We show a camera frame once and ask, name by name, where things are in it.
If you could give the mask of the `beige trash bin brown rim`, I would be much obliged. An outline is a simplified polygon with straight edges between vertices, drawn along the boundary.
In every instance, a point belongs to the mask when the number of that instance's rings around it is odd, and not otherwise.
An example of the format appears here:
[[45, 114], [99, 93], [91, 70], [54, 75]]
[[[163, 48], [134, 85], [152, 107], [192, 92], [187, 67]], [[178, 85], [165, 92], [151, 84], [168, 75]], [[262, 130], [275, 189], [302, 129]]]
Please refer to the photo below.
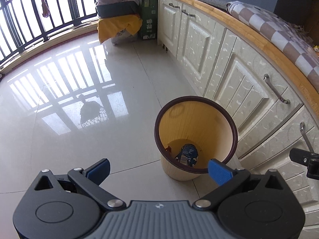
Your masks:
[[[208, 173], [211, 159], [227, 164], [235, 154], [238, 132], [230, 114], [218, 103], [204, 97], [183, 96], [160, 110], [154, 138], [164, 173], [174, 180], [189, 181]], [[193, 144], [198, 150], [194, 167], [175, 159], [185, 144]]]

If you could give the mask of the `blue crumpled wrapper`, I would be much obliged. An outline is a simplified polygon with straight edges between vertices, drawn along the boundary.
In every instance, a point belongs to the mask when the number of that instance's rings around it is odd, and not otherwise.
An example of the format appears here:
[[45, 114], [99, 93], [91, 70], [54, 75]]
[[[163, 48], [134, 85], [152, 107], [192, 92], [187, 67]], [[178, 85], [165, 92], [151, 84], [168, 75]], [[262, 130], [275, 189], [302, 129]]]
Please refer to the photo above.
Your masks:
[[183, 165], [194, 167], [198, 160], [198, 150], [193, 144], [185, 144], [175, 159]]

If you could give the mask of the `cream cabinet bench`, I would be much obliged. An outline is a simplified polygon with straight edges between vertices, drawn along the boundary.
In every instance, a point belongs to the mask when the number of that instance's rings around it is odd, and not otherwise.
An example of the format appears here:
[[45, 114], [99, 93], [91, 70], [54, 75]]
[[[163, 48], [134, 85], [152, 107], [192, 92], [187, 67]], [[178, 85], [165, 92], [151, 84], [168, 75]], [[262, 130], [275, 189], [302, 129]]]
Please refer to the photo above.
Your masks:
[[[318, 152], [318, 93], [312, 84], [254, 29], [198, 0], [159, 0], [158, 41], [197, 92], [220, 104], [234, 120], [238, 146], [229, 165], [255, 173], [278, 170], [305, 212], [301, 238], [318, 238], [318, 181], [289, 157], [292, 148], [309, 151], [301, 122]], [[278, 100], [263, 80], [266, 73], [290, 104]]]

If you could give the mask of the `brown white checkered blanket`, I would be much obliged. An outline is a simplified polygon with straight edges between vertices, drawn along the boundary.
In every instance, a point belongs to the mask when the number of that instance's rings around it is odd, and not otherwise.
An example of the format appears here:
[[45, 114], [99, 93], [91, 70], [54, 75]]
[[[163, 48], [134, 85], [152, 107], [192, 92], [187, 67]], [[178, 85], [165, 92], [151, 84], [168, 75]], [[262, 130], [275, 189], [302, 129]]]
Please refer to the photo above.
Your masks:
[[312, 47], [312, 39], [302, 29], [270, 11], [240, 1], [228, 2], [226, 9], [273, 43], [318, 90], [318, 54]]

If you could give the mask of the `yellow cloth covered box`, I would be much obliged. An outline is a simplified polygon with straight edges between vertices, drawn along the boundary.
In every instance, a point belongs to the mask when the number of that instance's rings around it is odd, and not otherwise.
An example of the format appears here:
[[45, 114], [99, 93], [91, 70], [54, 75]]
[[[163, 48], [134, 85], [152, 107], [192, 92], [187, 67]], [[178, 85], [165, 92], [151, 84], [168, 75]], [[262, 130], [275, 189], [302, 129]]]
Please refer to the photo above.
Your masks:
[[100, 18], [97, 24], [99, 42], [103, 44], [108, 39], [115, 38], [122, 31], [134, 36], [142, 27], [142, 23], [143, 20], [139, 14]]

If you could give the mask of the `black balcony railing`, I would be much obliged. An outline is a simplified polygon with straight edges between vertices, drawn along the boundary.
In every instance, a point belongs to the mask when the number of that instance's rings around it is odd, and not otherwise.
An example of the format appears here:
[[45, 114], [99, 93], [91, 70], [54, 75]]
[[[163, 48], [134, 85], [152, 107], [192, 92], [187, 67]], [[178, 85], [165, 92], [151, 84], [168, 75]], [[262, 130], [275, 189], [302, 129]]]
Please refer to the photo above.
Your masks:
[[1, 64], [54, 35], [97, 17], [96, 0], [1, 0]]

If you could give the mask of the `green cardboard box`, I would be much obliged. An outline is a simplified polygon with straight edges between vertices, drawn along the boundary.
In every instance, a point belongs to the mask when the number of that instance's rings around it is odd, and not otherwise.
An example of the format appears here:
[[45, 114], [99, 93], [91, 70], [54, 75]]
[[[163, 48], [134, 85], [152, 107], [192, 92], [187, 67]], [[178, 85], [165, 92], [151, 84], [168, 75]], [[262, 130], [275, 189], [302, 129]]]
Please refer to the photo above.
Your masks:
[[142, 26], [139, 35], [143, 40], [157, 37], [158, 0], [139, 0]]

